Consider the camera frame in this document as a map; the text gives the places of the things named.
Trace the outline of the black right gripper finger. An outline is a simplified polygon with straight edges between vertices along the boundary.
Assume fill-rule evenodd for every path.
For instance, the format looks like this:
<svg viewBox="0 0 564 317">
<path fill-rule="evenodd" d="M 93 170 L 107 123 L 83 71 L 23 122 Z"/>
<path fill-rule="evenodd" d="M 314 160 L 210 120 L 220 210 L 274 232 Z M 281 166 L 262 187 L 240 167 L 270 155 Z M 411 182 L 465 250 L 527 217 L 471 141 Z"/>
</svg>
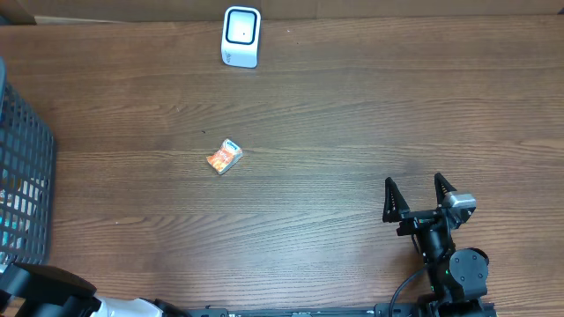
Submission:
<svg viewBox="0 0 564 317">
<path fill-rule="evenodd" d="M 382 221 L 385 223 L 400 222 L 409 212 L 409 205 L 399 191 L 397 184 L 391 177 L 388 177 L 385 180 L 385 200 Z"/>
<path fill-rule="evenodd" d="M 457 191 L 456 188 L 452 186 L 441 173 L 436 173 L 434 175 L 434 187 L 437 205 L 452 206 L 453 196 L 457 193 Z"/>
</svg>

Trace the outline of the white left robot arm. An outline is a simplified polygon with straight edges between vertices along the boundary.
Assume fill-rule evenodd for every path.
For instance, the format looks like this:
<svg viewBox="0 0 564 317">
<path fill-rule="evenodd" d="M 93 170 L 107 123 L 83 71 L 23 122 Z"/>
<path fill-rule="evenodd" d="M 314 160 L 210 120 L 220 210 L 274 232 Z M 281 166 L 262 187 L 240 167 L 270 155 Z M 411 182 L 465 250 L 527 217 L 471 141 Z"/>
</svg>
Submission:
<svg viewBox="0 0 564 317">
<path fill-rule="evenodd" d="M 159 299 L 113 299 L 80 276 L 54 266 L 12 262 L 1 269 L 1 315 L 21 301 L 15 317 L 189 317 Z"/>
</svg>

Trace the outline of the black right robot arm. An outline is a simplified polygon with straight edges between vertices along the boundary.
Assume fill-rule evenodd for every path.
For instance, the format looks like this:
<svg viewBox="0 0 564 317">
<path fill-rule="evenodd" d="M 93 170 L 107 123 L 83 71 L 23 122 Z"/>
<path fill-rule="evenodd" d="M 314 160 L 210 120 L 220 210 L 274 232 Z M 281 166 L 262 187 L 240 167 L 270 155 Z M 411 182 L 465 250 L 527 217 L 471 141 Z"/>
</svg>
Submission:
<svg viewBox="0 0 564 317">
<path fill-rule="evenodd" d="M 432 210 L 412 211 L 397 184 L 385 180 L 384 223 L 397 223 L 397 235 L 412 239 L 424 265 L 396 289 L 382 309 L 393 316 L 495 316 L 487 295 L 489 258 L 479 248 L 456 249 L 452 232 L 465 224 L 476 210 L 475 197 L 458 191 L 441 173 L 434 175 L 437 205 Z M 415 278 L 427 274 L 431 292 L 406 308 L 397 305 L 402 290 Z"/>
</svg>

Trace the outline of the orange tissue pack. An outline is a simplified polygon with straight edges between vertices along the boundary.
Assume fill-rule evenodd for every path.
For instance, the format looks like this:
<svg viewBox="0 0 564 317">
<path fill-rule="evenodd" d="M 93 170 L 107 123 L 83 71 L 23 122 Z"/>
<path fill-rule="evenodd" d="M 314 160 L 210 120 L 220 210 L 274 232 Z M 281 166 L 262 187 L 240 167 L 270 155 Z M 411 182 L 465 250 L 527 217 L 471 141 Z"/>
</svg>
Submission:
<svg viewBox="0 0 564 317">
<path fill-rule="evenodd" d="M 217 174 L 222 175 L 235 165 L 242 157 L 242 148 L 234 141 L 227 138 L 214 154 L 206 158 L 206 161 Z"/>
</svg>

